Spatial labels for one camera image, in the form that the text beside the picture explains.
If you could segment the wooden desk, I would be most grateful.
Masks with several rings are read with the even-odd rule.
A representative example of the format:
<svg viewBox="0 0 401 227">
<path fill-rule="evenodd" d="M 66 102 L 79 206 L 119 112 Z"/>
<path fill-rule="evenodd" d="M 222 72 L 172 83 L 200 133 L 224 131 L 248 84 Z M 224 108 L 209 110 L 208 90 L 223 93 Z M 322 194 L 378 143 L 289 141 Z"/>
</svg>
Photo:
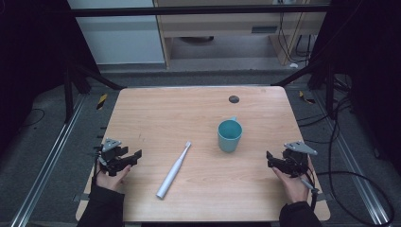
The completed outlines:
<svg viewBox="0 0 401 227">
<path fill-rule="evenodd" d="M 330 0 L 152 0 L 156 7 L 246 6 L 246 5 L 318 5 Z M 237 13 L 161 15 L 157 18 L 161 36 L 208 37 L 264 35 L 270 38 L 278 61 L 285 65 L 298 39 L 317 35 L 322 27 L 323 12 Z"/>
</svg>

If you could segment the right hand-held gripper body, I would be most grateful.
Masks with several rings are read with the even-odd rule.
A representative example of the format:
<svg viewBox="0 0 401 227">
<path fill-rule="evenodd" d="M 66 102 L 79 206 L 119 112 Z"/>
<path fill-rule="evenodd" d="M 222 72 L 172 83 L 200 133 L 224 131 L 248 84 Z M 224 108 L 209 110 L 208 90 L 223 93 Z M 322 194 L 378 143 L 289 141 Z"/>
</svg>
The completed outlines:
<svg viewBox="0 0 401 227">
<path fill-rule="evenodd" d="M 308 157 L 317 155 L 318 151 L 306 145 L 303 141 L 284 144 L 286 148 L 282 152 L 282 159 L 273 158 L 272 166 L 281 172 L 295 178 L 306 174 L 308 171 Z"/>
</svg>

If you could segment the aluminium rail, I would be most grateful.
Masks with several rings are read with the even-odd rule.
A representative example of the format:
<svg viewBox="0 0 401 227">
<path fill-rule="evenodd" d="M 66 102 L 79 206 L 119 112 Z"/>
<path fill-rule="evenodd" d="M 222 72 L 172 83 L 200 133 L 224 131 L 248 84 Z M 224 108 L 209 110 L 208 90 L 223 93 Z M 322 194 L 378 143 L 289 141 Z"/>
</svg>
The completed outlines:
<svg viewBox="0 0 401 227">
<path fill-rule="evenodd" d="M 44 187 L 46 186 L 48 179 L 63 152 L 65 144 L 76 125 L 86 97 L 87 95 L 78 95 L 77 103 L 73 106 L 72 115 L 67 122 L 63 124 L 61 131 L 54 142 L 52 149 L 49 151 L 40 172 L 27 193 L 24 202 L 10 222 L 9 227 L 26 227 L 39 198 L 44 192 Z"/>
<path fill-rule="evenodd" d="M 357 163 L 357 160 L 353 156 L 344 136 L 342 135 L 338 120 L 328 117 L 325 121 L 333 131 L 333 138 L 331 141 L 336 144 L 340 156 L 346 165 L 346 169 L 351 172 L 357 192 L 360 195 L 373 224 L 385 224 L 386 227 L 393 227 L 391 217 L 394 216 L 394 213 L 387 213 L 385 211 L 385 207 L 379 201 L 379 197 L 375 193 L 374 186 L 369 181 L 363 179 L 364 172 Z"/>
</svg>

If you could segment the white cabinet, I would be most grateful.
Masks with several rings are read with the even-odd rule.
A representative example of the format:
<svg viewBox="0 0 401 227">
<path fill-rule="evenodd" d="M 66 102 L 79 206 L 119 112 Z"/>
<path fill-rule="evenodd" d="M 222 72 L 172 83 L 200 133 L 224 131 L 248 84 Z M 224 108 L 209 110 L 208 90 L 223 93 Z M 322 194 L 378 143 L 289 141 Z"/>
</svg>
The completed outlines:
<svg viewBox="0 0 401 227">
<path fill-rule="evenodd" d="M 71 9 L 153 8 L 152 0 L 67 0 Z M 98 65 L 164 63 L 155 16 L 78 17 Z"/>
</svg>

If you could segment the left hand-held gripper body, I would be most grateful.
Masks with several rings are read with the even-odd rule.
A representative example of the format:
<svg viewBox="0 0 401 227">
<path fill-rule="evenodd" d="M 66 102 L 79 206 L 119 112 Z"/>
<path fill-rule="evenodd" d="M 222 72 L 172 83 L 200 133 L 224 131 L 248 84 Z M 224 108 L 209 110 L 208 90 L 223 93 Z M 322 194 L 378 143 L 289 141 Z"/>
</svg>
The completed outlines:
<svg viewBox="0 0 401 227">
<path fill-rule="evenodd" d="M 95 174 L 102 171 L 108 172 L 110 176 L 115 176 L 126 167 L 121 164 L 123 156 L 117 156 L 115 153 L 117 147 L 121 147 L 121 141 L 111 138 L 105 140 L 105 143 L 101 145 L 100 151 L 96 157 Z"/>
</svg>

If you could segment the person's right hand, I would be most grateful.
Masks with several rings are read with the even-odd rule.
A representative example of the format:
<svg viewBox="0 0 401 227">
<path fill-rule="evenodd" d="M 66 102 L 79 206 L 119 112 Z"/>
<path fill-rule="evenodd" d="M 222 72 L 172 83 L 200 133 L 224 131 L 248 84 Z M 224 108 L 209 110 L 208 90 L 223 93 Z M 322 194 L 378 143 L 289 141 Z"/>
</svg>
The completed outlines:
<svg viewBox="0 0 401 227">
<path fill-rule="evenodd" d="M 291 178 L 277 167 L 274 167 L 272 171 L 281 181 L 289 204 L 308 200 L 312 184 L 305 174 L 297 178 Z"/>
</svg>

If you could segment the teal plastic cup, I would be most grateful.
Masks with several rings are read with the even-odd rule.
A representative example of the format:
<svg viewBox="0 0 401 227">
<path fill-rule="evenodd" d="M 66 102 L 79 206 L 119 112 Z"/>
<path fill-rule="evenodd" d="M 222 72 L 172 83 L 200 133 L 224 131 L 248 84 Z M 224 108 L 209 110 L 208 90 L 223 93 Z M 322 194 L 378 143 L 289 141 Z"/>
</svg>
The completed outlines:
<svg viewBox="0 0 401 227">
<path fill-rule="evenodd" d="M 234 152 L 242 136 L 242 126 L 233 116 L 218 125 L 218 146 L 224 152 Z"/>
</svg>

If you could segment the white electric toothbrush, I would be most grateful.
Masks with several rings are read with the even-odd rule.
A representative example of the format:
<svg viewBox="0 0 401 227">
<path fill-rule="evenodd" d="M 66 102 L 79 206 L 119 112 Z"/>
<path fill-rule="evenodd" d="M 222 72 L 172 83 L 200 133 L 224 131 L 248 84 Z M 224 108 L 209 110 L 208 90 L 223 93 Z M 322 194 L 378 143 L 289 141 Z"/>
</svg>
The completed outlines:
<svg viewBox="0 0 401 227">
<path fill-rule="evenodd" d="M 191 147 L 191 142 L 187 141 L 184 147 L 184 150 L 182 152 L 182 154 L 180 155 L 180 157 L 175 161 L 175 163 L 173 164 L 173 166 L 171 167 L 171 169 L 168 171 L 164 181 L 162 182 L 162 184 L 160 185 L 157 193 L 156 193 L 156 197 L 160 200 L 162 200 L 169 187 L 171 186 L 171 184 L 173 183 L 176 175 L 178 174 L 182 164 L 183 164 L 183 159 L 185 158 L 186 153 L 188 152 L 189 148 Z"/>
</svg>

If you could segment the black metal stand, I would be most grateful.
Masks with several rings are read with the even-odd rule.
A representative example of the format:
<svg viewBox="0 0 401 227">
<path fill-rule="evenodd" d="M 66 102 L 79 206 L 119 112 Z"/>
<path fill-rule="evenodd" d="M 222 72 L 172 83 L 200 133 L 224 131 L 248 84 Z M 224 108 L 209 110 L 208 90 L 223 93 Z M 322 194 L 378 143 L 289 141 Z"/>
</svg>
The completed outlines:
<svg viewBox="0 0 401 227">
<path fill-rule="evenodd" d="M 118 85 L 85 66 L 79 64 L 69 64 L 63 74 L 65 123 L 68 123 L 74 115 L 73 86 L 76 86 L 80 94 L 88 94 L 92 89 L 91 85 L 86 79 L 87 77 L 94 79 L 113 90 L 119 91 L 125 89 L 125 86 Z"/>
<path fill-rule="evenodd" d="M 316 90 L 325 84 L 325 110 L 331 119 L 334 114 L 334 65 L 330 61 L 316 60 L 311 61 L 308 66 L 298 70 L 286 79 L 282 79 L 272 84 L 272 86 L 285 87 L 296 79 L 304 75 L 310 75 L 307 86 L 311 90 Z"/>
</svg>

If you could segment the person's left hand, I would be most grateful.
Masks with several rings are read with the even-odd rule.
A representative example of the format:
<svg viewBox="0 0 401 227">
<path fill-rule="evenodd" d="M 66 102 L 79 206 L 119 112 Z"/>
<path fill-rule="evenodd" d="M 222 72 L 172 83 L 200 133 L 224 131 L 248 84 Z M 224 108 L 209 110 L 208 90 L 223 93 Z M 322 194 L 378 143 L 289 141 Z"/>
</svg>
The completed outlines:
<svg viewBox="0 0 401 227">
<path fill-rule="evenodd" d="M 123 170 L 119 171 L 115 176 L 99 171 L 96 174 L 96 185 L 115 192 L 118 192 L 124 182 L 125 177 L 130 173 L 131 166 L 126 166 Z"/>
</svg>

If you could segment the yellow and black striped tape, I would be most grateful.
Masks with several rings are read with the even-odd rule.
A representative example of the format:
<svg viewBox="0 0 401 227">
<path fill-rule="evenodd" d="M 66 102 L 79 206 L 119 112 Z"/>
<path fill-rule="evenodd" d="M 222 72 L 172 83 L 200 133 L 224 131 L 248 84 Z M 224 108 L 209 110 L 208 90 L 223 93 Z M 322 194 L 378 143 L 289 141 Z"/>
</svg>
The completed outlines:
<svg viewBox="0 0 401 227">
<path fill-rule="evenodd" d="M 299 97 L 300 97 L 300 99 L 302 99 L 304 102 L 306 102 L 308 104 L 316 103 L 315 98 L 310 91 L 300 91 Z"/>
<path fill-rule="evenodd" d="M 98 103 L 96 105 L 96 109 L 97 110 L 101 110 L 102 109 L 102 107 L 104 106 L 104 103 L 105 103 L 105 101 L 107 99 L 107 96 L 108 96 L 107 94 L 102 94 L 100 96 L 99 101 L 98 101 Z"/>
</svg>

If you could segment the black horizontal metal bar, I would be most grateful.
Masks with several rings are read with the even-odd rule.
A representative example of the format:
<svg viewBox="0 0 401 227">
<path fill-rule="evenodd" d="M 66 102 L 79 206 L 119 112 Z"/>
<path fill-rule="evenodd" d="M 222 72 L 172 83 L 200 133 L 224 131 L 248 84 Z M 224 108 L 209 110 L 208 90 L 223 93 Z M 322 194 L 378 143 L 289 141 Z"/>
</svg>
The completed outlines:
<svg viewBox="0 0 401 227">
<path fill-rule="evenodd" d="M 70 9 L 68 14 L 75 17 L 103 16 L 151 16 L 191 14 L 234 14 L 234 13 L 282 13 L 282 12 L 324 12 L 331 8 L 318 5 L 246 5 L 246 6 L 191 6 L 126 9 Z"/>
</svg>

